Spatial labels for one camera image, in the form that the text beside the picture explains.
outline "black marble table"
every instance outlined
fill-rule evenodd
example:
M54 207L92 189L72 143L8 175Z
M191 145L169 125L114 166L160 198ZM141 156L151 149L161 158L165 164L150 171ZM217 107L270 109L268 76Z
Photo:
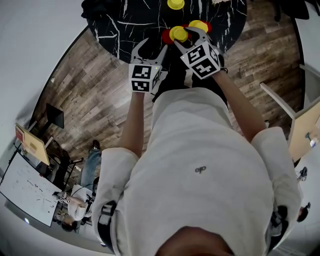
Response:
M230 0L213 5L212 0L185 0L180 10L171 9L167 0L121 0L117 7L100 18L87 19L96 40L120 60L130 63L132 49L149 38L140 56L154 59L164 43L165 29L189 24L193 20L210 22L209 33L214 45L226 52L239 38L247 18L246 0ZM162 63L170 69L170 58Z

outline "shoe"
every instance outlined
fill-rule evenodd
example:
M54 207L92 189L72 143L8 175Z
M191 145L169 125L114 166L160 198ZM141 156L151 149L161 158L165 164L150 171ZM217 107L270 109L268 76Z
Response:
M265 127L266 127L266 128L269 128L269 126L270 126L269 120L265 120L265 121L264 121L264 124L265 124Z
M100 143L97 140L92 141L92 148L94 150L100 150Z

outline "sneaker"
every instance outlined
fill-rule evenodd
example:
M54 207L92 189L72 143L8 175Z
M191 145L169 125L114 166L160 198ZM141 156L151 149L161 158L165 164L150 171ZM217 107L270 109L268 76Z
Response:
M94 150L100 150L100 143L97 140L92 141L92 148Z

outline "wall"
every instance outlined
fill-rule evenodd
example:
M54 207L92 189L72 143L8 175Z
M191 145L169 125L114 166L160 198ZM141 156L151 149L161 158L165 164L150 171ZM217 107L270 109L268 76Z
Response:
M83 0L0 0L0 169L14 151L15 122L26 124L51 72L87 26ZM0 194L0 249L5 255L108 255L55 239L5 207Z
M51 72L86 27L83 0L0 0L0 156Z
M293 248L302 253L311 253L320 245L320 144L301 158L296 171L308 168L307 179L300 182L303 193L302 206L311 203L308 217L305 221L297 223L288 238L283 242L284 246Z
M295 19L303 48L304 63L320 73L320 18L315 7L305 2L310 19Z

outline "black and white pattern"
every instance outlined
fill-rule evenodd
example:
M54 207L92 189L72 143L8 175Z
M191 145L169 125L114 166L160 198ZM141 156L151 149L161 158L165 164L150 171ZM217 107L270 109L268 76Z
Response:
M148 81L131 81L132 90L135 92L149 92L150 83Z
M71 200L70 200L69 198L63 199L62 197L60 197L59 202L62 203L62 204L63 204L63 203L70 204L70 203L71 203Z
M153 81L152 81L152 89L155 87L156 83L159 81L160 79L160 71L158 71L158 73L155 75Z
M188 60L189 64L195 63L202 57L206 56L204 47L202 45L199 45L197 48L194 48L193 50L188 52Z
M200 61L199 63L192 66L192 69L194 72L196 72L201 78L204 78L212 73L214 73L217 69L215 66L211 63L209 59L204 59Z
M87 20L96 40L109 53L130 63L132 50L139 42L149 38L139 50L146 59L155 59L164 46L162 33L174 26L189 24L193 20L209 22L212 44L226 52L239 38L247 18L247 1L231 0L212 4L212 0L184 0L184 7L173 10L168 0L104 1L107 14ZM170 69L170 58L161 64Z
M133 69L132 78L150 79L151 66L136 65Z
M209 50L210 50L210 55L213 58L214 62L217 64L217 66L220 66L218 55L216 54L215 50L210 46L210 44L209 44Z

